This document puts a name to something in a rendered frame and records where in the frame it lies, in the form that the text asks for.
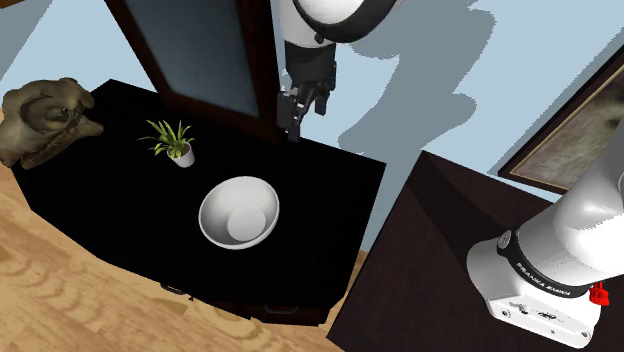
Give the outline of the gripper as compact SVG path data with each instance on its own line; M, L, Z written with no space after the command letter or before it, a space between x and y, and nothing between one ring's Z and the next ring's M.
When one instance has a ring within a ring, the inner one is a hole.
M309 89L321 85L314 102L315 113L324 116L331 91L335 88L336 45L305 48L284 42L286 70L291 78L291 89L277 96L277 125L287 133L287 139L298 142L300 125L308 111L303 95Z

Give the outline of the white bowl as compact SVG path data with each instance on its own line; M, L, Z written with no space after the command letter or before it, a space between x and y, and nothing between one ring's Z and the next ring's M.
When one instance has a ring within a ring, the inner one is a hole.
M198 224L218 247L242 250L267 238L277 225L280 200L265 180L253 176L227 179L203 199Z

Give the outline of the dark framed mirror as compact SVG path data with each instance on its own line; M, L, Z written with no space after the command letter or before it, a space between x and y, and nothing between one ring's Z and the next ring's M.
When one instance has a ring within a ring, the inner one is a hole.
M271 0L104 2L167 107L284 140Z

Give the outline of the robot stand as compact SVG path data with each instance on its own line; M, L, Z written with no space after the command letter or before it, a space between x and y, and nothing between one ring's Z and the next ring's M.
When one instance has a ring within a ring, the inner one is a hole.
M327 337L345 352L624 352L624 278L583 349L493 318L466 271L470 247L549 201L422 152Z

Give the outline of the framed wall picture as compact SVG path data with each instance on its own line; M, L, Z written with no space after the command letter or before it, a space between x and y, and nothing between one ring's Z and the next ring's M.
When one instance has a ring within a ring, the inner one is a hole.
M624 118L624 45L497 172L563 194L602 153Z

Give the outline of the small potted green plant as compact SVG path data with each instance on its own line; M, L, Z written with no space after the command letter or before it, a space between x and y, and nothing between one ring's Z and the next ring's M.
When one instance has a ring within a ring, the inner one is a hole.
M156 122L147 120L147 123L157 131L158 135L140 137L138 141L155 141L156 144L150 147L155 156L165 154L181 168L188 168L194 164L195 156L191 146L194 138L186 136L190 126L183 126L182 121L174 127L164 120Z

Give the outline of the black chest of drawers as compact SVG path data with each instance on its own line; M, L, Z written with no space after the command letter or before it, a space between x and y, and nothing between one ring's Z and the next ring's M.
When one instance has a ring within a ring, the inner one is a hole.
M177 114L154 92L109 80L94 93L100 136L13 174L30 209L96 257L244 318L315 326L344 296L385 166L311 140L271 143ZM195 162L150 147L147 120L190 126ZM273 232L228 250L201 232L201 201L256 176L277 192Z

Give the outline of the brown skull figure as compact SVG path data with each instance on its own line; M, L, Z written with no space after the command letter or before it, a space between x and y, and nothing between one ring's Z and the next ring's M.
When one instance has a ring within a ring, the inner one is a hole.
M2 100L0 164L38 167L75 141L103 133L102 124L84 111L95 98L77 80L36 80L8 91Z

